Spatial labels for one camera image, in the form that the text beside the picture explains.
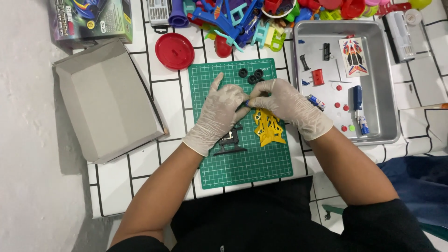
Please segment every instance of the metal tray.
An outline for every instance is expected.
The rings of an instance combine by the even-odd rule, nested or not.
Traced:
[[[347,78],[339,49],[338,40],[354,34],[362,39],[364,56],[370,75]],[[396,109],[394,87],[386,47],[386,38],[377,22],[373,21],[302,21],[293,29],[294,58],[297,88],[304,96],[314,95],[327,106],[324,113],[334,121],[334,126],[355,125],[355,131],[342,132],[355,145],[377,145],[396,142],[400,137],[398,112]],[[330,61],[323,60],[323,43],[330,44]],[[305,54],[309,68],[304,71],[299,59]],[[314,86],[311,71],[322,69],[324,85]],[[310,82],[302,85],[302,79]],[[370,134],[362,135],[353,110],[353,87],[362,86],[362,111],[367,119]],[[349,111],[342,107],[347,104]]]

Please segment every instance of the latex glove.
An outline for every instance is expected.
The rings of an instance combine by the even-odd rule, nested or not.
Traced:
[[[215,143],[250,111],[250,108],[236,111],[242,102],[249,99],[241,87],[228,84],[217,90],[223,75],[219,73],[211,84],[198,122],[183,138],[188,147],[202,156],[208,156]]]
[[[259,97],[263,91],[272,95]],[[322,136],[333,127],[330,118],[282,79],[257,83],[250,94],[249,106],[268,109],[278,118],[294,124],[307,141]]]

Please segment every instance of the person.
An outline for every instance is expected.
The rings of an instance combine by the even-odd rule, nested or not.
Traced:
[[[179,251],[435,251],[384,173],[290,83],[211,84],[196,125],[132,199],[109,252],[164,252],[170,223]],[[271,93],[270,97],[262,92]],[[312,177],[182,202],[201,160],[249,108],[271,110],[296,126],[348,207],[344,231],[311,220]]]

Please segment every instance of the green cutting mat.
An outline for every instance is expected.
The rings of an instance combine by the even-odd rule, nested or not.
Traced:
[[[274,59],[272,58],[195,64],[188,68],[194,123],[198,121],[201,114],[201,108],[207,97],[210,84],[220,72],[224,73],[220,87],[225,84],[236,84],[241,86],[246,94],[250,94],[254,86],[247,82],[247,77],[241,78],[238,76],[238,71],[241,68],[246,68],[249,71],[248,76],[253,74],[255,70],[262,69],[265,80],[277,77]],[[221,146],[216,144],[211,149],[209,156],[204,158],[200,165],[203,189],[293,175],[284,122],[280,121],[280,125],[283,127],[282,137],[285,139],[286,144],[272,142],[264,147],[260,147],[260,138],[254,133],[257,127],[253,118],[254,113],[255,110],[252,109],[249,114],[241,119],[240,123],[243,126],[243,130],[238,131],[240,140],[238,146],[248,151],[213,156],[214,153],[221,149]],[[233,144],[226,147],[226,150],[228,149],[233,149]]]

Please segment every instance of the white table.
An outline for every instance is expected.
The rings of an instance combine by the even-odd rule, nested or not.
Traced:
[[[112,163],[87,166],[94,217],[123,213],[142,184],[179,146],[181,138],[194,124],[188,70],[169,70],[157,60],[154,48],[161,35],[155,33],[149,24],[146,1],[131,1],[131,9],[134,42],[126,47],[159,107],[170,136],[149,143]],[[448,102],[448,21],[440,0],[433,0],[422,14],[422,24],[410,28],[414,49],[418,52],[417,59],[395,64],[391,58],[401,137],[394,144],[360,147],[376,163],[438,151],[447,146],[448,109],[421,107]],[[365,19],[381,23],[378,17],[375,18]],[[204,40],[206,32],[195,25],[185,29],[170,28],[169,32],[180,33],[191,41],[195,52],[194,64],[274,58],[277,77],[294,81],[292,36],[287,38],[280,52],[247,45],[244,53],[234,50],[230,57],[222,59],[214,52],[213,40]],[[321,172],[311,148],[300,142],[297,128],[287,125],[286,131],[294,175],[282,180]],[[203,190],[200,174],[196,172],[185,200],[278,181],[273,179]]]

